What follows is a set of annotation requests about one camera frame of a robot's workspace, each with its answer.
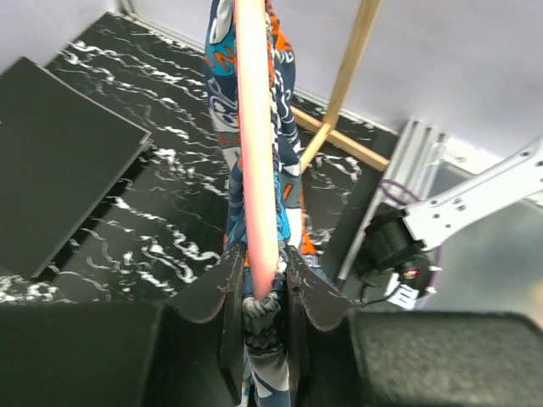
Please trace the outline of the pink foam hanger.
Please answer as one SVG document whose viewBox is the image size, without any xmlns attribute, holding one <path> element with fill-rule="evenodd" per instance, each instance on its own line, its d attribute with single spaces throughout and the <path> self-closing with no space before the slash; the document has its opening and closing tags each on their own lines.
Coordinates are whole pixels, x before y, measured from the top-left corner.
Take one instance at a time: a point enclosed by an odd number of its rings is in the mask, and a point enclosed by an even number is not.
<svg viewBox="0 0 543 407">
<path fill-rule="evenodd" d="M 278 262 L 264 3 L 236 1 L 234 19 L 249 268 L 255 297 L 262 299 Z"/>
</svg>

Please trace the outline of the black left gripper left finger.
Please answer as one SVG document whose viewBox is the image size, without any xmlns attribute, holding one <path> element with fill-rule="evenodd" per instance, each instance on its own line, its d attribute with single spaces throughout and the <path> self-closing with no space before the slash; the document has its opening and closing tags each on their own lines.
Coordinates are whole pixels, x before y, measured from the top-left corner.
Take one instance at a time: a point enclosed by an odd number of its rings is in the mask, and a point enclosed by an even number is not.
<svg viewBox="0 0 543 407">
<path fill-rule="evenodd" d="M 167 302 L 2 307 L 2 405 L 234 406 L 244 252 Z"/>
</svg>

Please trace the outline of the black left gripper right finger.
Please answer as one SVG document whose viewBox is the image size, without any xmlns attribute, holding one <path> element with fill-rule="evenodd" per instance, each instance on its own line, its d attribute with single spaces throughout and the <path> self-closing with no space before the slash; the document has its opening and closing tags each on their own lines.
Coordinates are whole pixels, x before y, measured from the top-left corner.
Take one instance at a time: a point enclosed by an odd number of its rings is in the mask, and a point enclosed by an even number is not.
<svg viewBox="0 0 543 407">
<path fill-rule="evenodd" d="M 372 312 L 288 249 L 296 406 L 539 406 L 542 332 L 511 313 Z"/>
</svg>

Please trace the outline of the blue orange patterned shorts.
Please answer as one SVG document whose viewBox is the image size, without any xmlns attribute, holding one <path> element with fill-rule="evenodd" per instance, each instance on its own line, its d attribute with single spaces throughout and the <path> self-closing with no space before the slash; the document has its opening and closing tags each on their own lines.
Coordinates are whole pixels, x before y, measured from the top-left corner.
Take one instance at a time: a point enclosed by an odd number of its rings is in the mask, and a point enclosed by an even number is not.
<svg viewBox="0 0 543 407">
<path fill-rule="evenodd" d="M 321 273 L 305 228 L 295 55 L 268 1 L 214 1 L 204 46 L 210 118 L 229 169 L 225 246 L 247 246 L 242 404 L 288 406 L 287 268 Z"/>
</svg>

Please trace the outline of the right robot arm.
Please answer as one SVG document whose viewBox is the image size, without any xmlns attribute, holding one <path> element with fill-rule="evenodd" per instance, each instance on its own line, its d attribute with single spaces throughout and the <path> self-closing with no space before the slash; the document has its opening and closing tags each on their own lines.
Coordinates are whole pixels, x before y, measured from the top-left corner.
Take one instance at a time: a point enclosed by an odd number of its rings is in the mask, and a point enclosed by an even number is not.
<svg viewBox="0 0 543 407">
<path fill-rule="evenodd" d="M 542 188 L 542 139 L 453 188 L 400 208 L 387 207 L 365 229 L 359 303 L 412 310 L 433 294 L 440 266 L 428 253 L 466 226 Z"/>
</svg>

